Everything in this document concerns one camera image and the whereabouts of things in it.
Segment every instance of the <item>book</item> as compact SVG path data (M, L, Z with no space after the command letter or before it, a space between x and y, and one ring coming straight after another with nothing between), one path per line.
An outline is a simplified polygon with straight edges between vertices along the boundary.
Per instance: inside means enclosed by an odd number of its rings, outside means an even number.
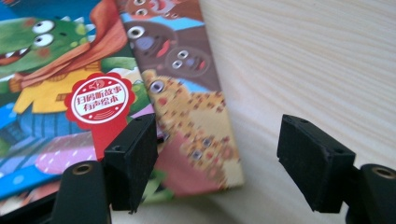
M0 30L2 216L154 110L113 0L3 0Z
M242 186L240 157L198 0L117 0L165 141L145 203Z

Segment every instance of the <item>book cover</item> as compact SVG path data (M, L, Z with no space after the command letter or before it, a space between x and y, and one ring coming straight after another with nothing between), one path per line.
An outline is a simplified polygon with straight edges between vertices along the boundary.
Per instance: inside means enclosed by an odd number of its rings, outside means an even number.
M153 113L113 0L0 3L0 216Z
M163 130L145 202L243 185L226 101L198 0L118 0Z

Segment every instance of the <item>light wood surface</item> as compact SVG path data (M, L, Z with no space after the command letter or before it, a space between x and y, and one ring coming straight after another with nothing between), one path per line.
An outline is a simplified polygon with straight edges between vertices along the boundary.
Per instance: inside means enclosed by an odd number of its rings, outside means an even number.
M113 223L345 223L313 213L277 161L281 117L396 168L396 2L201 0L246 185L112 213Z

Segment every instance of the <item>wood grain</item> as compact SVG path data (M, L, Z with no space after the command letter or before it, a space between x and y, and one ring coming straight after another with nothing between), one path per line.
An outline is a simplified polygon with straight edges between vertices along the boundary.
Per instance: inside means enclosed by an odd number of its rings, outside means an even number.
M313 213L277 161L283 114L396 168L396 2L201 0L246 185L113 223L345 223Z

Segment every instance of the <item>red label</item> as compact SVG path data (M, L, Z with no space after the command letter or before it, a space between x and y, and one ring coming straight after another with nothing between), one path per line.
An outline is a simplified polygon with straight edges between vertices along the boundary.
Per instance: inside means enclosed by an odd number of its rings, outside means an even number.
M95 73L76 83L64 100L66 116L92 131L98 160L127 125L126 116L135 98L131 89L131 82L117 73Z

